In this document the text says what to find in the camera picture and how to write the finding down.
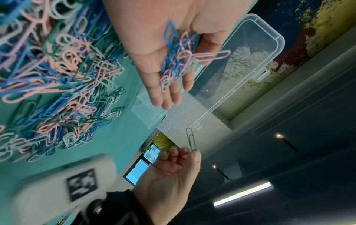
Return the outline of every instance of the hand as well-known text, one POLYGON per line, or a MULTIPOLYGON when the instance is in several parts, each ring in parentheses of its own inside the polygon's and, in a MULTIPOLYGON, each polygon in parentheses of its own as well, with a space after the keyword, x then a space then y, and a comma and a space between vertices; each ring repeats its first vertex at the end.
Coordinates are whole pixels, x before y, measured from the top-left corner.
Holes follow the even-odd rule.
MULTIPOLYGON (((104 6, 125 50, 154 106, 168 110, 182 99, 179 81, 162 92, 160 72, 168 54, 164 30, 174 23, 179 35, 184 31, 202 34, 195 53, 217 52, 234 23, 253 0, 103 0, 104 6)), ((183 87, 193 87, 194 69, 183 76, 183 87)))
POLYGON ((133 188, 155 225, 166 225, 184 207, 200 170, 201 154, 186 147, 162 150, 133 188))

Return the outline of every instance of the pile of paper clips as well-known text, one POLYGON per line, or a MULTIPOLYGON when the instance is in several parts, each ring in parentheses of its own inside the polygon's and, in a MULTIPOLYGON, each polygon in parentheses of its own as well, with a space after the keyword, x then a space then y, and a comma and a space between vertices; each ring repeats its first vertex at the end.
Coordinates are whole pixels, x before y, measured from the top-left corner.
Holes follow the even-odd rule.
POLYGON ((195 53, 193 54, 200 36, 197 33, 188 34, 184 32, 179 39, 177 29, 173 23, 169 23, 164 32, 164 40, 169 47, 169 53, 162 63, 161 87, 162 92, 168 90, 168 87, 178 78, 183 76, 188 70, 199 62, 223 59, 230 55, 230 50, 195 53))
POLYGON ((100 0, 0 1, 1 111, 20 102, 0 125, 0 161, 81 146, 119 117, 124 52, 100 0))

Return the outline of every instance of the ceiling light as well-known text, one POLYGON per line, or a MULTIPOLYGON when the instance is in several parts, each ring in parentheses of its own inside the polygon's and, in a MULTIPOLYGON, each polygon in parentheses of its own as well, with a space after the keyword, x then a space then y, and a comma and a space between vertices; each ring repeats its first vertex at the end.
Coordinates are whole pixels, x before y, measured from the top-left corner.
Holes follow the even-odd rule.
POLYGON ((214 207, 217 207, 218 205, 221 205, 221 204, 224 204, 224 203, 226 203, 226 202, 229 202, 229 201, 232 201, 232 200, 241 198, 241 197, 243 197, 243 196, 246 196, 246 195, 249 195, 249 194, 252 194, 252 193, 261 191, 261 190, 266 189, 266 188, 269 188, 269 187, 272 187, 272 185, 271 185, 270 182, 261 184, 261 185, 259 185, 259 186, 254 187, 254 188, 250 188, 250 189, 245 190, 245 191, 243 191, 243 192, 237 193, 237 194, 232 195, 232 196, 230 196, 230 197, 227 197, 227 198, 224 198, 224 199, 219 200, 219 201, 217 201, 217 202, 214 202, 214 207))

